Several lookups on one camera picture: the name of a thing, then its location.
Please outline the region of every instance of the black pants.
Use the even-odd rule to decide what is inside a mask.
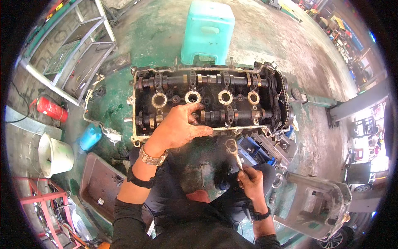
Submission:
[[[133,163],[138,154],[130,152],[130,161]],[[179,184],[179,175],[173,168],[174,161],[171,155],[156,173],[156,182],[151,189],[145,205],[151,210],[156,224],[156,231],[160,233],[164,228],[174,224],[193,220],[221,220],[231,227],[234,222],[245,218],[243,206],[250,200],[236,180],[237,172],[229,180],[230,188],[220,197],[209,204],[196,202],[186,198]],[[257,164],[253,168],[263,172],[264,195],[270,190],[275,181],[275,169],[269,164]]]

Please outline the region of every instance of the black wristband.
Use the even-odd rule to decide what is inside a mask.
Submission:
[[[252,217],[252,219],[253,219],[253,220],[257,220],[257,221],[267,219],[268,216],[271,215],[271,209],[270,209],[268,206],[267,206],[267,208],[268,208],[268,212],[267,212],[267,213],[265,213],[265,214],[260,214],[260,213],[255,212],[254,215],[253,215],[253,217]]]
[[[133,174],[132,167],[133,167],[133,165],[131,165],[127,171],[127,181],[134,183],[138,187],[148,188],[148,189],[152,188],[153,185],[155,184],[156,178],[153,176],[149,179],[149,181],[140,180],[140,179],[136,178],[135,175]]]

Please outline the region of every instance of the hand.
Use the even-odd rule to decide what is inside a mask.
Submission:
[[[264,201],[263,173],[261,171],[243,165],[243,171],[238,172],[237,180],[249,199],[253,202]]]
[[[146,149],[151,147],[151,150],[153,150],[156,147],[157,153],[153,154],[160,153],[161,155],[165,150],[181,147],[195,137],[211,135],[213,129],[209,126],[197,125],[197,120],[191,114],[203,108],[204,106],[199,103],[173,107],[148,139],[145,145],[145,152],[149,154],[150,152],[146,151]]]

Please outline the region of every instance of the metal watch band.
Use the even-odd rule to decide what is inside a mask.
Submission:
[[[141,147],[138,158],[142,162],[149,164],[149,165],[156,165],[156,166],[162,165],[162,163],[166,159],[167,155],[169,154],[169,152],[166,150],[160,157],[150,157],[150,156],[148,156],[148,154],[145,153],[144,147],[145,147],[145,145],[143,145]]]
[[[265,213],[265,214],[260,214],[260,213],[255,212],[254,215],[253,215],[253,220],[260,221],[260,220],[267,219],[268,216],[271,215],[271,209],[268,206],[267,206],[267,208],[268,208],[268,212]]]
[[[133,173],[133,170],[132,170],[132,167],[133,167],[133,165],[131,165],[129,170],[127,171],[127,175],[126,175],[127,182],[132,182],[135,185],[137,185],[138,187],[142,187],[142,188],[148,188],[148,189],[152,188],[153,185],[155,184],[155,179],[156,178],[155,177],[151,177],[149,179],[149,181],[140,180],[140,179],[135,177],[135,175]]]

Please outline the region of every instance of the car wheel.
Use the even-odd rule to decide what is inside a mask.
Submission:
[[[361,186],[358,186],[354,189],[354,191],[358,191],[358,192],[364,192],[364,191],[369,191],[372,189],[372,185],[370,184],[364,184]]]
[[[348,244],[348,235],[344,229],[337,231],[327,241],[314,240],[313,249],[342,249]]]

